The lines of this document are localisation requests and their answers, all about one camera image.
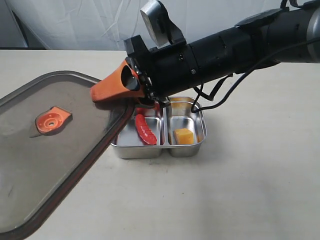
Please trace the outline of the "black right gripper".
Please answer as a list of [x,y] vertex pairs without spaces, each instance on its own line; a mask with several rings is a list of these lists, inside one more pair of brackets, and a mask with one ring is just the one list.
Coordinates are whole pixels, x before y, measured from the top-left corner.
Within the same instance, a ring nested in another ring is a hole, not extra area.
[[137,98],[137,108],[154,108],[169,105],[169,96],[198,86],[199,67],[192,48],[185,42],[162,48],[148,49],[140,35],[124,41],[127,56],[142,73],[140,79],[146,86],[146,95],[137,73],[122,62],[108,77],[90,88],[94,103]]

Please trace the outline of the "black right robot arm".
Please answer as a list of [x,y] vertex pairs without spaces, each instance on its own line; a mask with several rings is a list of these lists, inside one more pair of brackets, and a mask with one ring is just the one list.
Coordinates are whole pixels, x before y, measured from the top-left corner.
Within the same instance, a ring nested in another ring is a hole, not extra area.
[[148,49],[139,35],[126,39],[125,60],[91,88],[93,102],[137,98],[166,106],[170,95],[187,89],[212,101],[233,74],[245,78],[254,70],[279,63],[320,61],[317,0],[302,5],[284,0],[279,8],[191,43],[161,1],[148,1],[140,13],[156,46]]

